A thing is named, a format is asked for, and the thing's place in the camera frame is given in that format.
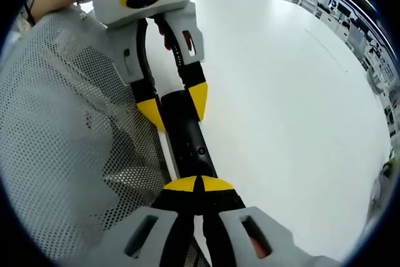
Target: black cylindrical object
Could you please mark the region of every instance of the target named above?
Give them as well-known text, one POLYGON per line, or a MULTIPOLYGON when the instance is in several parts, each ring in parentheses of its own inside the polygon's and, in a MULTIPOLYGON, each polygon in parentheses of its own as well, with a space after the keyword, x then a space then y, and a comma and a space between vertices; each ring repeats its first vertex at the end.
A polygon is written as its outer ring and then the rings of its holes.
POLYGON ((190 94, 186 90, 169 93, 161 98, 161 104, 179 176, 217 177, 190 94))

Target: black screw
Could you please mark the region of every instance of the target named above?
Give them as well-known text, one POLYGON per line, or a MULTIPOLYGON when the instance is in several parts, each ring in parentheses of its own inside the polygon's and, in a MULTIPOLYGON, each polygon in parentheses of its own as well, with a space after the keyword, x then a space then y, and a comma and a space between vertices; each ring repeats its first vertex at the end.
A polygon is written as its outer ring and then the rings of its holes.
POLYGON ((206 153, 206 149, 205 149, 204 147, 200 147, 200 148, 197 150, 197 153, 203 155, 204 153, 206 153))

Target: perforated fabric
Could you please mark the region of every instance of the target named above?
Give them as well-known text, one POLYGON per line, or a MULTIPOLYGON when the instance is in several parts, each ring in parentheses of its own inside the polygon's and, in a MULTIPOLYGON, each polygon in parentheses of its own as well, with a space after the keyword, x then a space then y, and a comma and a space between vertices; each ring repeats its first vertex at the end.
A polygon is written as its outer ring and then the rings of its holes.
POLYGON ((195 239, 193 239, 192 244, 187 251, 187 256, 185 260, 185 266, 187 267, 209 267, 210 264, 207 262, 203 253, 200 250, 195 239))
POLYGON ((51 259, 96 246, 171 179, 156 128, 108 56, 103 27, 47 16, 0 67, 0 167, 9 199, 51 259))

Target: gray plastic housing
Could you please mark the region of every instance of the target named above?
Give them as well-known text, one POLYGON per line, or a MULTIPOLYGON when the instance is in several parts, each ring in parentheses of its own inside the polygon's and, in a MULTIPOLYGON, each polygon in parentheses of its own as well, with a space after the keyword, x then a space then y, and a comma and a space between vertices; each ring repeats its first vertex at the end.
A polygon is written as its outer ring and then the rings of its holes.
POLYGON ((168 234, 178 214, 173 211, 141 207, 107 230, 97 248, 88 254, 58 262, 61 266, 85 267, 159 267, 168 234), (152 223, 147 237, 140 237, 146 224, 152 223), (129 254, 129 245, 145 239, 137 255, 129 254))
POLYGON ((219 214, 232 244, 237 267, 337 267, 340 264, 325 256, 311 256, 298 248, 293 235, 259 208, 251 207, 219 214), (258 258, 242 222, 252 219, 268 241, 271 254, 258 258))
MULTIPOLYGON (((59 262, 61 266, 85 267, 159 267, 168 234, 178 214, 142 207, 106 231, 101 244, 88 254, 59 262), (148 236, 139 237, 146 223, 152 223, 148 236), (142 246, 136 256, 129 254, 132 241, 142 246)), ((219 214, 232 244, 236 267, 338 267, 340 263, 325 256, 311 256, 298 248, 293 235, 259 208, 244 208, 219 214), (271 254, 258 258, 242 222, 252 219, 268 241, 271 254)))
MULTIPOLYGON (((183 64, 188 65, 202 61, 204 59, 203 34, 197 27, 196 5, 189 1, 183 8, 167 11, 163 16, 176 37, 181 50, 183 64), (186 44, 184 31, 190 34, 192 46, 195 49, 193 56, 186 44)), ((112 59, 124 84, 138 81, 144 77, 139 66, 136 40, 138 34, 137 26, 138 21, 135 20, 122 27, 107 29, 107 36, 112 49, 112 59)))

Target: white tabletop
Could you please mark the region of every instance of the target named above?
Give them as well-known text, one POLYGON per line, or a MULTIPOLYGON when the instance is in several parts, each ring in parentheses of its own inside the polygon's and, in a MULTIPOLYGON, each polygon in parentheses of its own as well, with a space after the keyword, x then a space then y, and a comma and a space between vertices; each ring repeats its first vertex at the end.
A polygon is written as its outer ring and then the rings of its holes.
MULTIPOLYGON (((302 249, 342 259, 363 229, 390 148, 362 66, 299 6, 192 1, 209 85, 201 128, 218 175, 247 206, 289 228, 302 249)), ((159 94, 181 88, 154 24, 146 41, 159 94)))

